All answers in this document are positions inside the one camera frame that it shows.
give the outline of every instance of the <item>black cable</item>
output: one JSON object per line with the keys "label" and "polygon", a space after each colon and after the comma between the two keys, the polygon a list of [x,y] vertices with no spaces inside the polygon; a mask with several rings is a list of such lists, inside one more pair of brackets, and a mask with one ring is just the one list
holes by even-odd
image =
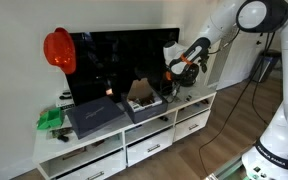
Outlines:
{"label": "black cable", "polygon": [[255,76],[257,70],[259,69],[260,65],[261,65],[261,63],[259,63],[259,64],[257,65],[257,67],[256,67],[255,71],[253,72],[252,76],[250,77],[247,85],[244,87],[242,93],[241,93],[240,96],[238,97],[238,99],[237,99],[236,103],[234,104],[232,110],[230,111],[229,115],[228,115],[227,118],[225,119],[224,125],[222,126],[221,130],[220,130],[209,142],[203,144],[203,145],[198,149],[198,154],[199,154],[199,157],[200,157],[200,159],[201,159],[202,167],[203,167],[203,169],[204,169],[204,171],[205,171],[205,173],[206,173],[206,176],[208,176],[208,172],[207,172],[206,169],[205,169],[204,161],[203,161],[203,158],[202,158],[202,156],[201,156],[201,149],[202,149],[203,147],[205,147],[206,145],[210,144],[211,142],[213,142],[213,141],[222,133],[222,131],[224,130],[224,128],[225,128],[225,126],[226,126],[229,118],[231,117],[231,115],[232,115],[232,113],[234,112],[236,106],[238,105],[238,103],[240,102],[242,96],[244,95],[246,89],[247,89],[248,86],[251,84],[252,79],[254,78],[254,76]]}
{"label": "black cable", "polygon": [[[273,32],[273,35],[272,35],[272,37],[271,37],[271,39],[270,39],[270,42],[269,42],[269,44],[267,44],[268,39],[269,39],[269,33],[267,34],[266,43],[265,43],[265,49],[264,49],[264,52],[263,52],[263,57],[262,57],[261,61],[259,62],[259,63],[261,64],[260,73],[262,72],[263,65],[264,65],[264,59],[265,59],[265,56],[266,56],[268,50],[270,49],[270,47],[271,47],[271,45],[272,45],[272,41],[273,41],[273,39],[274,39],[274,36],[275,36],[275,32]],[[266,122],[266,120],[264,120],[264,118],[262,118],[262,116],[258,113],[258,111],[257,111],[256,108],[255,108],[255,104],[254,104],[255,94],[256,94],[256,91],[257,91],[258,84],[259,84],[259,80],[256,82],[255,89],[254,89],[254,91],[253,91],[252,107],[253,107],[253,110],[255,111],[255,113],[257,114],[257,116],[264,122],[264,124],[265,124],[265,125],[268,125],[268,123]]]}
{"label": "black cable", "polygon": [[238,29],[238,31],[237,31],[237,33],[235,34],[235,36],[234,36],[228,43],[224,44],[223,47],[218,48],[218,50],[216,50],[215,52],[211,52],[211,53],[208,53],[208,54],[216,54],[216,53],[222,51],[226,46],[228,46],[229,44],[231,44],[231,43],[236,39],[236,37],[237,37],[237,35],[238,35],[239,33],[240,33],[240,29]]}
{"label": "black cable", "polygon": [[[165,97],[165,99],[166,99],[166,101],[167,101],[168,103],[172,103],[172,102],[174,101],[175,97],[177,96],[177,93],[178,93],[179,88],[180,88],[180,84],[178,84],[177,82],[174,82],[174,83],[172,83],[172,85],[165,86],[165,87],[162,88],[162,81],[163,81],[163,80],[160,81],[160,91],[159,91],[159,92],[160,92],[161,95],[163,95],[164,93],[168,94],[168,96]],[[165,89],[168,89],[168,88],[171,88],[171,90],[169,90],[169,91],[167,91],[167,92],[163,92]],[[169,98],[170,96],[173,96],[173,98],[172,98],[171,101],[168,101],[168,98]]]}

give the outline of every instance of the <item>drawer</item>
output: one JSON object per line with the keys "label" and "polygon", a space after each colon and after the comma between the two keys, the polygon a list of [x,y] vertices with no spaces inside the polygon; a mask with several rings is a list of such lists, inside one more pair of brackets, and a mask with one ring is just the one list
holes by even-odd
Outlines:
{"label": "drawer", "polygon": [[128,166],[132,166],[172,145],[174,130],[174,128],[169,129],[161,134],[153,136],[152,138],[127,148]]}
{"label": "drawer", "polygon": [[207,122],[210,112],[211,111],[208,110],[177,124],[175,126],[174,141],[182,139],[183,137],[203,128]]}
{"label": "drawer", "polygon": [[60,180],[99,180],[106,179],[119,171],[125,169],[125,155],[124,151],[108,156],[100,161],[97,161],[89,166],[81,168],[67,176],[60,178]]}

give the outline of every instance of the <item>white robotic arm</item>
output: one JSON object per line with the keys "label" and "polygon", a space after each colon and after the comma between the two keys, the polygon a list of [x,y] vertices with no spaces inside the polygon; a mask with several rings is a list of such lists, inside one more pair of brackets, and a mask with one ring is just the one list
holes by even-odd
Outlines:
{"label": "white robotic arm", "polygon": [[169,80],[192,81],[198,74],[194,61],[230,32],[234,24],[252,33],[282,28],[284,101],[255,146],[242,156],[250,179],[288,180],[288,2],[284,0],[224,0],[203,24],[194,43],[185,48],[175,42],[164,47]]}

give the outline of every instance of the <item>wooden floor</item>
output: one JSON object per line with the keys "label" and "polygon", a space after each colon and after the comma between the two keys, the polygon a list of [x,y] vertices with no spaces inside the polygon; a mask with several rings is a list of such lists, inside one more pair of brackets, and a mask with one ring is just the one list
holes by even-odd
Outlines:
{"label": "wooden floor", "polygon": [[[245,85],[246,82],[242,82],[218,91],[205,128],[177,141],[164,151],[127,168],[110,179],[203,179],[206,174],[202,168],[198,149],[222,128]],[[221,135],[202,149],[201,154],[208,173],[212,173],[232,157],[248,149],[266,128],[251,106],[254,87],[255,83],[252,82]],[[270,78],[259,84],[255,107],[265,120],[270,121],[281,101],[280,80]],[[15,178],[15,180],[21,179],[43,178],[36,170],[33,170]]]}

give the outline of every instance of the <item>gray box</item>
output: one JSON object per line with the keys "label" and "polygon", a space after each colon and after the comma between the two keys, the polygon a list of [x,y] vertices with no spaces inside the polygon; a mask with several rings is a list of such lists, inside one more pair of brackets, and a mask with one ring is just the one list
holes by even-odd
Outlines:
{"label": "gray box", "polygon": [[162,104],[156,105],[156,106],[151,106],[148,108],[145,108],[144,110],[134,112],[130,105],[127,102],[127,94],[122,94],[121,99],[122,99],[122,104],[125,108],[125,111],[127,114],[130,116],[131,120],[133,121],[134,124],[140,123],[146,119],[149,119],[151,117],[157,116],[159,114],[162,114],[166,112],[168,102],[167,100],[161,96],[160,94],[156,93],[161,99],[162,99]]}

